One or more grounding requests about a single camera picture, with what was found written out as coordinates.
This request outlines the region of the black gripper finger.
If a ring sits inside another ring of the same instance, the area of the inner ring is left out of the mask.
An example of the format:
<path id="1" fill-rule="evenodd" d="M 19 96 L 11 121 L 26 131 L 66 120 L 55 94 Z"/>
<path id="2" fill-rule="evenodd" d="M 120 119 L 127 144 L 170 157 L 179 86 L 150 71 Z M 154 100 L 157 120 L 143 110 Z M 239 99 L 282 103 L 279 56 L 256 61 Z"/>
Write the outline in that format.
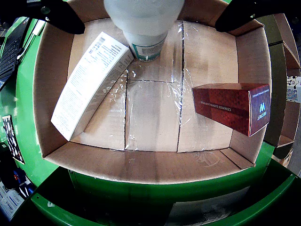
<path id="1" fill-rule="evenodd" d="M 2 0 L 0 25 L 10 28 L 19 17 L 45 21 L 70 34 L 83 34 L 85 25 L 76 12 L 63 0 Z"/>
<path id="2" fill-rule="evenodd" d="M 233 0 L 215 22 L 219 32 L 230 32 L 259 17 L 284 13 L 301 15 L 299 0 Z"/>

